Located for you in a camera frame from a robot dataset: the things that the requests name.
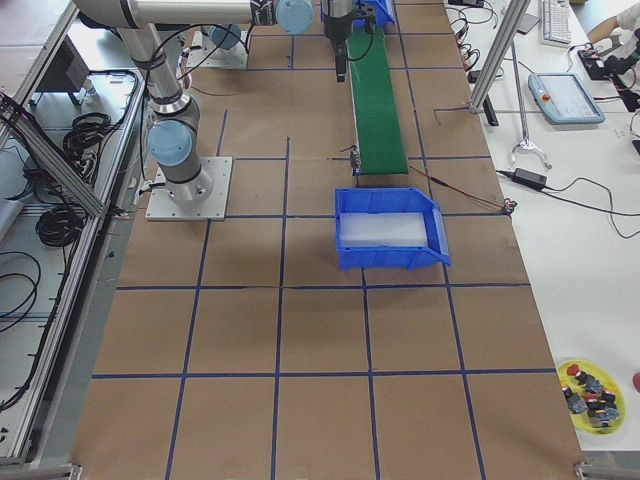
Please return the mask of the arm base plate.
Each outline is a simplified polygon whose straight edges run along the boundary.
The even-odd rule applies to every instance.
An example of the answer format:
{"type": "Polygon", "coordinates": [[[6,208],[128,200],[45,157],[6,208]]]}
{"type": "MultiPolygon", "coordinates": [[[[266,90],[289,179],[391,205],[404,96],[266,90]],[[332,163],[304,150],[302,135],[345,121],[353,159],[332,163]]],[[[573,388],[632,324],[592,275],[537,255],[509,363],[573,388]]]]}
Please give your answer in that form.
{"type": "Polygon", "coordinates": [[[158,168],[146,208],[150,221],[223,221],[227,212],[232,177],[231,157],[200,157],[201,171],[189,183],[177,184],[166,179],[158,168]]]}
{"type": "Polygon", "coordinates": [[[229,24],[230,32],[221,27],[201,27],[194,34],[186,66],[244,70],[248,62],[247,31],[229,24]]]}

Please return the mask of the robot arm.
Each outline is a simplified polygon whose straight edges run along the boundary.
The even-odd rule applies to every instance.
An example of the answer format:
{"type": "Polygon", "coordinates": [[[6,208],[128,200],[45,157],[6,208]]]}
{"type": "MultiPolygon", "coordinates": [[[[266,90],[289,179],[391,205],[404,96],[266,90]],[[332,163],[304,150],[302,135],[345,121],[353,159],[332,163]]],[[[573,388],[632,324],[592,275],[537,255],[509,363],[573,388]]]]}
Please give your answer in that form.
{"type": "Polygon", "coordinates": [[[179,83],[167,60],[158,24],[277,25],[298,35],[314,21],[312,1],[78,1],[90,19],[114,27],[148,82],[150,106],[158,119],[148,135],[149,150],[177,202],[205,198],[213,179],[196,153],[199,107],[179,83]]]}

